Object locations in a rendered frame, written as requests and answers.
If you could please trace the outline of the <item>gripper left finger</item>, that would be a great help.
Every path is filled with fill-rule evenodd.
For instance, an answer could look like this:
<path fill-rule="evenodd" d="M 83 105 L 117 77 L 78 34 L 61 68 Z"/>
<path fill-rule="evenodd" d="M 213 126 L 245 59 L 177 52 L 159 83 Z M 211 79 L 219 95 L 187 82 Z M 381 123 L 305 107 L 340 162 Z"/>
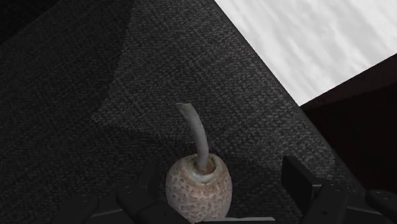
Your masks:
<path fill-rule="evenodd" d="M 116 204 L 134 224 L 190 224 L 168 203 L 157 200 L 159 180 L 157 164 L 146 164 L 136 183 L 116 189 Z M 76 195 L 60 207 L 52 224 L 86 224 L 98 208 L 97 196 Z"/>

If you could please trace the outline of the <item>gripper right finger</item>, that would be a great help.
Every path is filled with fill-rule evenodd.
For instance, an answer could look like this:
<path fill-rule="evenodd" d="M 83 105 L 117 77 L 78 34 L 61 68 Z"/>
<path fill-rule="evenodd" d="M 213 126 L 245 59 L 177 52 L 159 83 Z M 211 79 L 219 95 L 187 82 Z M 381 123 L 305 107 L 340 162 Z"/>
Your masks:
<path fill-rule="evenodd" d="M 282 159 L 281 183 L 303 214 L 299 224 L 397 224 L 397 195 L 368 190 L 353 195 L 311 173 L 296 157 Z"/>

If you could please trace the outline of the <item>pale speckled fruit with stem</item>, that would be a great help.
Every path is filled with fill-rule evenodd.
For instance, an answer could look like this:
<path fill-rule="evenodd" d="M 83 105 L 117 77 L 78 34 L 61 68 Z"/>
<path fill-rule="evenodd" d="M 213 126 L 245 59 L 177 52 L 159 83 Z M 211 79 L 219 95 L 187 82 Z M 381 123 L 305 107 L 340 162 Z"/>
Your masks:
<path fill-rule="evenodd" d="M 165 179 L 167 203 L 190 223 L 224 218 L 232 202 L 228 167 L 209 152 L 204 125 L 192 104 L 177 102 L 195 140 L 196 153 L 177 160 Z"/>

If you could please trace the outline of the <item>dark grey fabric sofa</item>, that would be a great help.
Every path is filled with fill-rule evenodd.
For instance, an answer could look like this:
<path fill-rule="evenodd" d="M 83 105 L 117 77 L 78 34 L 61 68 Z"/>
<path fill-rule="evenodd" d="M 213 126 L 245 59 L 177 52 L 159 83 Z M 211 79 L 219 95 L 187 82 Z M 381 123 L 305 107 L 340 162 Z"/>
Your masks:
<path fill-rule="evenodd" d="M 189 102 L 233 181 L 231 217 L 301 213 L 285 155 L 364 188 L 214 0 L 60 0 L 0 45 L 0 224 L 51 224 L 195 152 Z"/>

